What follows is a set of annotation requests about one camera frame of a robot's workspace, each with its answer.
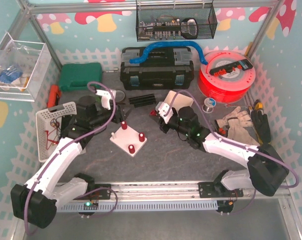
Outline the orange black pliers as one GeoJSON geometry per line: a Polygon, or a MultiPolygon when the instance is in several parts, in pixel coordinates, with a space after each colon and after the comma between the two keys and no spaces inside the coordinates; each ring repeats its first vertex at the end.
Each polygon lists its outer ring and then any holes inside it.
{"type": "Polygon", "coordinates": [[[218,134],[222,135],[222,136],[226,136],[227,135],[227,130],[224,128],[219,127],[218,128],[218,134]]]}

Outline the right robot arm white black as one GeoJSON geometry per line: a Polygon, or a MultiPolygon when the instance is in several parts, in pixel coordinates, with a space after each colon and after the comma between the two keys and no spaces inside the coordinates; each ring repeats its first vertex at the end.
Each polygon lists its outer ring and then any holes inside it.
{"type": "Polygon", "coordinates": [[[272,197],[280,188],[289,171],[270,144],[247,145],[228,139],[200,125],[198,116],[190,106],[179,110],[160,102],[155,108],[160,130],[174,130],[183,135],[183,141],[205,153],[230,159],[244,170],[225,170],[215,180],[217,192],[255,188],[261,194],[272,197]]]}

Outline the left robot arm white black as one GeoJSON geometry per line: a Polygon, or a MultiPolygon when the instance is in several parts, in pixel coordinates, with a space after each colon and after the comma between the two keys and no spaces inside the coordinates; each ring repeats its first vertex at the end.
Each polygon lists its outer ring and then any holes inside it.
{"type": "Polygon", "coordinates": [[[96,106],[95,97],[84,96],[76,104],[76,113],[61,117],[60,139],[51,156],[34,176],[24,184],[16,184],[10,192],[13,215],[23,221],[26,231],[29,225],[46,228],[57,209],[74,199],[109,190],[105,186],[96,187],[94,178],[84,173],[76,174],[62,186],[56,184],[95,135],[104,131],[110,122],[124,120],[113,96],[102,97],[100,108],[96,106]]]}

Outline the red spring three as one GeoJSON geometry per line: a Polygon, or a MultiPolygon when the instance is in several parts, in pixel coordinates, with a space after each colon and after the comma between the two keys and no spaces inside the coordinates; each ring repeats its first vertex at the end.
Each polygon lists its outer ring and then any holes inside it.
{"type": "Polygon", "coordinates": [[[130,153],[130,154],[134,154],[134,153],[135,153],[135,147],[134,147],[134,145],[133,145],[133,144],[130,144],[130,145],[128,146],[128,150],[129,150],[129,153],[130,153]]]}

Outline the red spring one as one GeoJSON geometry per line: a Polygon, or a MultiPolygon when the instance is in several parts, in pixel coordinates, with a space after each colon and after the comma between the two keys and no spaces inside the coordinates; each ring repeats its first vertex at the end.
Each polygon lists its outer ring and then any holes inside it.
{"type": "Polygon", "coordinates": [[[121,122],[121,128],[122,128],[123,130],[126,130],[126,129],[128,128],[127,122],[126,122],[126,121],[122,121],[122,122],[121,122]]]}

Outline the black aluminium extrusion block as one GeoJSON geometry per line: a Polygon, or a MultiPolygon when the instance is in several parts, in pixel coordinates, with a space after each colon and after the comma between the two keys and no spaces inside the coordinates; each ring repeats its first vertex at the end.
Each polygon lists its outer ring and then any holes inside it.
{"type": "Polygon", "coordinates": [[[156,99],[154,94],[146,94],[129,98],[129,104],[133,105],[135,108],[148,106],[155,103],[156,99]]]}

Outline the red spring two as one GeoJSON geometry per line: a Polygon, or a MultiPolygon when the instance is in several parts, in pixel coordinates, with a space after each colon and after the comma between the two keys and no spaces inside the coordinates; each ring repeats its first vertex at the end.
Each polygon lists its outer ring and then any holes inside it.
{"type": "Polygon", "coordinates": [[[139,137],[139,141],[140,141],[140,142],[144,142],[144,141],[145,141],[145,134],[144,134],[144,133],[142,133],[142,132],[139,133],[139,136],[138,136],[138,137],[139,137]]]}

